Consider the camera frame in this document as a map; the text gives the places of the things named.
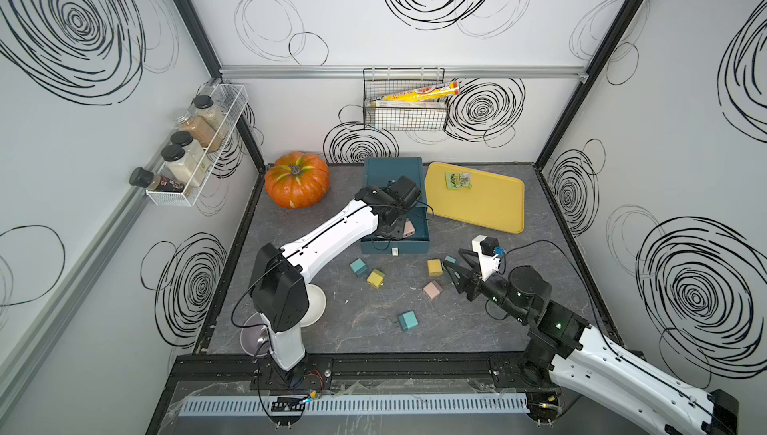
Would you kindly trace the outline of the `pink plug cube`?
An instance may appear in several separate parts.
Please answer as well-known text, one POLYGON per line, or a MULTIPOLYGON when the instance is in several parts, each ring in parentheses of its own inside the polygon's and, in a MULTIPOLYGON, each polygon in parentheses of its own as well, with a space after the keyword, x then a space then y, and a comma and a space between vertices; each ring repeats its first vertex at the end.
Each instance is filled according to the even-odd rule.
POLYGON ((409 219, 407 219, 405 221, 405 226, 403 227, 403 238, 410 238, 414 234, 415 234, 415 226, 409 219))
POLYGON ((433 280, 423 288, 423 293, 428 299, 434 300, 443 293, 443 288, 436 280, 433 280))

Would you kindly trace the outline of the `teal drawer cabinet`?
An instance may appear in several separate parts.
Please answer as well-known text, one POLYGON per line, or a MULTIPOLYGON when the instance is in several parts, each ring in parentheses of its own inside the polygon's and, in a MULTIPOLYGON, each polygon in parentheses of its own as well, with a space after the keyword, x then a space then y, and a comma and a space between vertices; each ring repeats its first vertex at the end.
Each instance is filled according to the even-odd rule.
POLYGON ((417 204, 409 211, 409 220, 415 226, 415 234, 400 240, 384 239, 369 235, 361 240, 363 254, 383 254, 395 252, 398 255, 424 254, 429 251, 429 210, 425 195, 425 174, 420 157, 397 157, 396 159, 367 159, 364 163, 365 185, 374 185, 386 189, 394 185, 400 177, 407 177, 421 191, 417 204))

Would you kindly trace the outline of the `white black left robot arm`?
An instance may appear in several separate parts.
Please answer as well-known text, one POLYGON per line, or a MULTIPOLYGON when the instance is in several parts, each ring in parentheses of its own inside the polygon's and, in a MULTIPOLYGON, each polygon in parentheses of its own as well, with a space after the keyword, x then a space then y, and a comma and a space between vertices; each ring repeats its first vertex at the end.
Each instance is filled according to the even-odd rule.
POLYGON ((247 295, 265 322, 270 354, 280 369, 291 372, 307 355, 301 320, 311 306, 308 286, 315 276, 364 237, 402 234, 409 212, 420 201, 419 185, 405 175, 386 187, 368 185, 307 235, 259 249, 247 295))

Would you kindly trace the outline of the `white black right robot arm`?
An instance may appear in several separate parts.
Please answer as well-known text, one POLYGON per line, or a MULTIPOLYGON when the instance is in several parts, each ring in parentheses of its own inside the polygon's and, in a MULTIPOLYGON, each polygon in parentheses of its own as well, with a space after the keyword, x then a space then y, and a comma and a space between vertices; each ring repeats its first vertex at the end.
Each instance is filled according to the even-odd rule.
POLYGON ((445 262, 457 292, 497 305, 529 330, 521 373, 574 390, 648 434, 735 434, 738 400, 724 390, 688 385, 604 335, 551 297, 552 287, 531 266, 501 274, 498 256, 461 254, 445 262))

